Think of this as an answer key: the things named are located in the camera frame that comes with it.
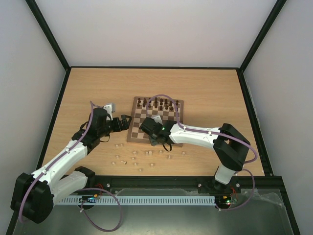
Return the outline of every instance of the chessboard border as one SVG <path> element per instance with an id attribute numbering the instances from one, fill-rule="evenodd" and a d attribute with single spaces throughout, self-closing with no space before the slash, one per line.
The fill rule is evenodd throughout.
<path id="1" fill-rule="evenodd" d="M 127 139 L 126 142 L 128 143 L 145 143 L 145 144 L 149 144 L 149 140 L 143 140 L 143 139 L 137 139 L 137 141 L 133 141 L 134 138 L 132 138 L 132 129 L 133 129 L 133 124 L 134 124 L 134 117 L 135 117 L 135 113 L 136 113 L 136 104 L 137 104 L 137 100 L 138 98 L 148 98 L 147 96 L 135 96 L 134 97 L 134 101 L 133 101 L 133 106 L 132 106 L 132 112 L 131 112 L 131 117 L 133 118 L 130 124 L 130 128 L 128 129 L 127 132 Z M 179 120 L 181 123 L 183 123 L 183 117 L 184 117 L 184 101 L 182 99 L 173 99 L 173 100 L 178 100 L 180 103 L 180 112 L 179 112 Z M 177 143 L 174 146 L 176 147 L 182 147 L 182 143 Z"/>

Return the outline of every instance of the cable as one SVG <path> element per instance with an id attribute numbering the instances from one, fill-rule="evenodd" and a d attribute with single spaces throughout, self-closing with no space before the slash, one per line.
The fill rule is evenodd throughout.
<path id="1" fill-rule="evenodd" d="M 82 136 L 79 138 L 79 140 L 73 144 L 68 150 L 71 151 L 84 137 L 85 135 L 87 134 L 90 126 L 91 126 L 91 120 L 92 120 L 92 117 L 93 117 L 93 107 L 96 106 L 95 104 L 93 104 L 91 101 L 90 101 L 90 105 L 91 105 L 91 114 L 90 114 L 90 118 L 89 118 L 89 121 L 88 121 L 88 125 L 87 125 L 87 128 L 86 130 L 84 131 L 84 133 L 82 134 Z M 48 171 L 57 161 L 59 161 L 67 152 L 64 151 L 62 154 L 60 154 L 59 157 L 57 157 L 53 162 L 51 162 L 50 165 L 48 165 L 46 167 L 46 171 Z M 19 221 L 21 223 L 24 223 L 25 221 L 23 220 L 23 217 L 22 217 L 22 214 L 23 214 L 23 209 L 24 209 L 24 206 L 25 206 L 25 203 L 26 203 L 26 200 L 31 192 L 31 190 L 33 189 L 33 187 L 35 186 L 35 184 L 38 182 L 38 180 L 44 175 L 44 173 L 40 173 L 39 176 L 33 181 L 33 183 L 29 186 L 29 188 L 27 189 L 25 195 L 24 195 L 24 198 L 21 202 L 21 206 L 20 206 L 20 210 L 19 210 Z"/>
<path id="2" fill-rule="evenodd" d="M 215 207 L 216 207 L 217 209 L 219 209 L 219 211 L 224 211 L 224 212 L 226 212 L 226 211 L 232 211 L 232 210 L 235 210 L 235 209 L 239 209 L 239 208 L 243 207 L 245 204 L 247 204 L 247 203 L 250 201 L 250 199 L 253 197 L 254 189 L 255 189 L 254 177 L 253 177 L 251 171 L 249 171 L 249 170 L 247 170 L 247 169 L 242 169 L 242 170 L 248 172 L 248 173 L 251 175 L 251 178 L 252 178 L 252 191 L 251 191 L 251 195 L 248 197 L 248 199 L 247 199 L 245 202 L 243 202 L 241 205 L 239 205 L 239 206 L 237 206 L 237 207 L 228 208 L 228 209 L 221 209 L 221 208 L 219 208 L 218 205 L 215 205 Z"/>
<path id="3" fill-rule="evenodd" d="M 255 160 L 258 159 L 258 153 L 257 153 L 257 151 L 256 151 L 251 145 L 247 144 L 246 142 L 244 142 L 244 141 L 242 141 L 242 140 L 240 140 L 240 139 L 238 139 L 238 138 L 235 138 L 235 137 L 233 137 L 233 136 L 230 136 L 230 135 L 227 135 L 227 134 L 224 134 L 224 133 L 215 132 L 215 131 L 209 131 L 209 130 L 208 130 L 208 131 L 204 131 L 204 130 L 191 129 L 191 128 L 187 128 L 186 126 L 184 126 L 183 124 L 181 124 L 181 122 L 179 121 L 179 117 L 178 117 L 178 108 L 177 108 L 177 105 L 176 105 L 176 103 L 174 102 L 174 100 L 173 100 L 171 97 L 169 97 L 168 95 L 165 95 L 165 94 L 157 94 L 157 95 L 151 97 L 148 102 L 150 102 L 152 99 L 154 99 L 154 98 L 156 98 L 156 97 L 159 97 L 159 96 L 164 96 L 164 97 L 168 98 L 170 101 L 172 101 L 172 103 L 174 104 L 174 108 L 175 108 L 176 122 L 177 122 L 178 126 L 179 126 L 181 129 L 184 129 L 184 130 L 186 130 L 186 131 L 193 131 L 193 132 L 198 132 L 198 133 L 204 133 L 204 134 L 210 134 L 210 135 L 223 136 L 223 137 L 226 137 L 226 138 L 228 138 L 228 139 L 231 139 L 231 140 L 234 140 L 234 141 L 236 141 L 236 142 L 238 142 L 238 143 L 243 144 L 244 146 L 246 146 L 246 147 L 248 147 L 249 149 L 251 149 L 251 151 L 254 153 L 254 158 L 251 159 L 251 160 L 245 161 L 244 164 L 246 164 L 246 163 L 252 163 L 252 162 L 254 162 Z"/>
<path id="4" fill-rule="evenodd" d="M 107 193 L 108 195 L 110 195 L 111 197 L 113 197 L 115 199 L 115 201 L 117 202 L 118 204 L 118 207 L 119 207 L 119 212 L 120 212 L 120 218 L 119 218 L 119 221 L 118 221 L 118 224 L 115 228 L 113 229 L 103 229 L 103 228 L 100 228 L 98 225 L 96 225 L 91 219 L 90 217 L 87 215 L 87 213 L 85 212 L 84 208 L 83 208 L 83 205 L 85 203 L 86 200 L 84 200 L 82 202 L 82 204 L 80 205 L 80 208 L 81 208 L 81 212 L 84 213 L 84 215 L 86 216 L 87 220 L 89 221 L 89 223 L 94 226 L 96 229 L 102 231 L 102 232 L 113 232 L 113 231 L 116 231 L 119 227 L 121 227 L 122 225 L 122 221 L 123 221 L 123 218 L 124 218 L 124 213 L 123 213 L 123 209 L 122 209 L 122 206 L 121 204 L 119 203 L 118 199 L 109 191 L 106 191 L 105 189 L 102 189 L 102 188 L 83 188 L 83 189 L 79 189 L 77 191 L 86 191 L 86 190 L 100 190 L 100 191 L 103 191 L 105 193 Z"/>

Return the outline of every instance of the chessboard square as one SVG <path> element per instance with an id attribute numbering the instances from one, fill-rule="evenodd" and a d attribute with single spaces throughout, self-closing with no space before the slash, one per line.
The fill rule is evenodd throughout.
<path id="1" fill-rule="evenodd" d="M 132 138 L 137 138 L 137 137 L 138 137 L 138 133 L 132 132 Z"/>
<path id="2" fill-rule="evenodd" d="M 139 128 L 138 127 L 133 127 L 132 128 L 132 132 L 138 132 L 139 131 Z"/>
<path id="3" fill-rule="evenodd" d="M 144 135 L 144 133 L 138 133 L 137 138 L 138 138 L 138 139 L 143 139 L 143 135 Z"/>

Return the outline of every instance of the gray wall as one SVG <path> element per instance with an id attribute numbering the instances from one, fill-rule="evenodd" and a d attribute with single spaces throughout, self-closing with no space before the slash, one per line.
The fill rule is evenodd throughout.
<path id="1" fill-rule="evenodd" d="M 313 1 L 289 0 L 245 75 L 276 175 L 297 223 L 312 234 Z"/>
<path id="2" fill-rule="evenodd" d="M 276 0 L 37 0 L 72 66 L 238 67 Z"/>
<path id="3" fill-rule="evenodd" d="M 16 178 L 35 169 L 64 75 L 26 2 L 0 1 L 0 234 Z"/>

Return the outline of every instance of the wooden tabletop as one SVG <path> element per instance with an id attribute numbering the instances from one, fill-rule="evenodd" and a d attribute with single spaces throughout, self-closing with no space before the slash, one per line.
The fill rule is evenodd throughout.
<path id="1" fill-rule="evenodd" d="M 131 114 L 135 96 L 156 94 L 184 100 L 184 124 L 221 127 L 223 123 L 230 123 L 256 148 L 235 70 L 72 68 L 44 164 L 57 155 L 88 120 L 90 100 L 97 105 L 115 103 L 113 117 L 117 117 Z M 174 147 L 171 153 L 159 154 L 162 146 L 127 143 L 126 138 L 127 131 L 112 133 L 109 142 L 100 143 L 69 172 L 82 165 L 97 175 L 213 176 L 220 164 L 212 149 L 184 144 L 182 148 Z M 151 156 L 146 155 L 149 150 L 153 152 Z M 252 158 L 253 153 L 249 151 L 247 159 Z M 264 176 L 260 159 L 245 168 L 255 176 Z"/>

